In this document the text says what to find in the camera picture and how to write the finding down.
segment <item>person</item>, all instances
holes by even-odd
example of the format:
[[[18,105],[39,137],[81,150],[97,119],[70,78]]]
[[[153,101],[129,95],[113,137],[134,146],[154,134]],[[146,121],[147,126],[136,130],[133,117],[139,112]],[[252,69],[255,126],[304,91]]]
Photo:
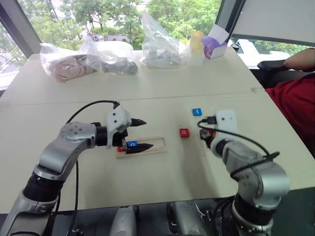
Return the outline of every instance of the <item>person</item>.
[[[285,67],[315,71],[315,49],[305,49],[284,62]],[[315,157],[315,73],[266,89],[305,146]]]

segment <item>black chair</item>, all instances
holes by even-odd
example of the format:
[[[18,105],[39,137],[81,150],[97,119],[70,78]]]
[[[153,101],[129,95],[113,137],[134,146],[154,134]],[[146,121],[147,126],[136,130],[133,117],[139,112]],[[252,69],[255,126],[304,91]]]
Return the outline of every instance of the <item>black chair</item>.
[[[253,72],[253,74],[265,89],[273,88],[280,82],[299,79],[310,74],[310,72],[289,70],[284,66],[284,61],[285,60],[266,60],[257,65],[259,70]]]

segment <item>green foliage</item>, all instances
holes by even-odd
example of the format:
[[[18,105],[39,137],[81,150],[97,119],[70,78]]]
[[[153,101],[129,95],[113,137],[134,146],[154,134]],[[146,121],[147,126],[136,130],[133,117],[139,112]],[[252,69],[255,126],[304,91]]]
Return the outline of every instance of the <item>green foliage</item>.
[[[220,5],[221,0],[151,0],[147,7],[171,36],[186,43],[193,31],[208,34]]]
[[[214,24],[222,0],[151,0],[148,12],[169,34],[187,43],[193,31],[205,35]],[[137,10],[142,0],[60,0],[59,19],[52,0],[18,0],[27,18],[41,41],[62,48],[77,50],[82,42],[83,28],[91,26],[94,33],[103,35],[124,34],[135,50],[141,49],[144,34],[141,26],[141,13]],[[115,28],[107,27],[107,21],[114,21]],[[260,53],[270,51],[287,52],[291,55],[307,48],[306,46],[251,40]],[[10,60],[22,64],[25,57],[19,48],[0,28],[0,48],[11,54]]]
[[[78,50],[82,27],[71,18],[59,19],[50,0],[18,0],[40,40]]]
[[[141,28],[141,14],[137,10],[137,5],[141,0],[114,0],[115,26],[120,28],[121,33],[126,34],[130,44],[135,50],[141,49],[143,41],[143,30]]]
[[[289,44],[289,43],[279,43],[279,42],[270,42],[270,41],[261,41],[261,40],[250,40],[259,53],[261,54],[270,54],[270,51],[279,51],[284,53],[289,53],[291,56],[309,48],[308,46]]]
[[[114,27],[103,27],[103,29],[101,29],[100,27],[95,27],[93,29],[94,33],[100,34],[100,35],[109,35],[109,34],[121,34],[121,30],[114,28]]]
[[[103,26],[106,21],[113,18],[114,6],[111,0],[63,0],[61,7],[63,13],[71,18],[74,16],[77,23],[86,25],[93,22]]]
[[[2,24],[0,24],[0,54],[5,59],[17,65],[23,65],[26,61],[26,57]]]

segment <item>red shirt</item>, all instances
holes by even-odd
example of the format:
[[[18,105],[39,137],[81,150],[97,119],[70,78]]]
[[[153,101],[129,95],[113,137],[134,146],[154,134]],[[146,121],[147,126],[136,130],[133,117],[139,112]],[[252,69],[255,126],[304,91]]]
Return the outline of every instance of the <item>red shirt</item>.
[[[315,150],[315,74],[266,89],[312,154]]]

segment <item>clear plastic bag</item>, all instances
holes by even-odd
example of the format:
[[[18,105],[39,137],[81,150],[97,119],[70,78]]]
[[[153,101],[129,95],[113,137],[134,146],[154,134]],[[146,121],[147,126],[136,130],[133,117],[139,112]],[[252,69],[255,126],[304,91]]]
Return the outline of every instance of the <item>clear plastic bag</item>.
[[[141,63],[151,68],[174,68],[184,63],[186,47],[172,38],[152,16],[142,13],[144,41]]]
[[[86,65],[104,73],[134,74],[138,66],[133,62],[133,47],[121,41],[83,42],[81,52],[87,53]]]
[[[39,54],[46,74],[61,82],[95,71],[95,69],[86,65],[87,55],[79,51],[42,43]]]

